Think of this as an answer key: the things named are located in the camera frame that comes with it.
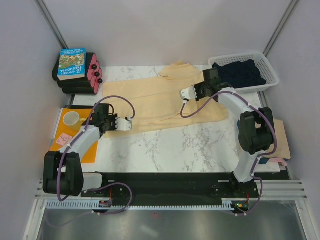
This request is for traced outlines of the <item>yellow t-shirt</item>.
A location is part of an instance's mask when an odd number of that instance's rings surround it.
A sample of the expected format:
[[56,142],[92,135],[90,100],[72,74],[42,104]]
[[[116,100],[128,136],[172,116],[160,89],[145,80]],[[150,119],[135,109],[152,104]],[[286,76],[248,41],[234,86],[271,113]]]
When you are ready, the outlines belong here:
[[132,108],[135,109],[131,130],[108,131],[104,137],[122,137],[227,119],[228,110],[214,100],[196,115],[181,118],[180,114],[188,116],[198,110],[206,99],[191,100],[183,107],[180,91],[203,80],[200,70],[178,61],[166,66],[156,77],[104,83],[103,96],[112,97],[105,102],[113,105],[119,117],[130,117]]

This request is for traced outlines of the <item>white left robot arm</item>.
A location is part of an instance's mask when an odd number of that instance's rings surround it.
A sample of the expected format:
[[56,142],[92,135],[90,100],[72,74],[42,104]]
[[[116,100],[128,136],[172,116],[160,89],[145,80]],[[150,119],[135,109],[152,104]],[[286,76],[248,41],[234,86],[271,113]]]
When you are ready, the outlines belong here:
[[109,113],[113,106],[100,103],[89,117],[80,121],[77,134],[57,151],[44,157],[43,191],[59,196],[78,196],[84,187],[82,158],[107,131],[116,130],[117,114]]

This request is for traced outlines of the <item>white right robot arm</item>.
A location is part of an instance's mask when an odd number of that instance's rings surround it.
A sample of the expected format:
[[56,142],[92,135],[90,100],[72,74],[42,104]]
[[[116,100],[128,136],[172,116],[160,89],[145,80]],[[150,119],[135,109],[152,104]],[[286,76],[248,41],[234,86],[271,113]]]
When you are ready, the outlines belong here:
[[224,105],[237,119],[239,162],[233,174],[236,178],[229,184],[235,197],[247,191],[246,182],[254,178],[260,158],[275,153],[278,148],[273,112],[270,108],[256,108],[236,92],[229,83],[222,82],[218,69],[204,70],[203,82],[196,84],[196,100],[210,97]]

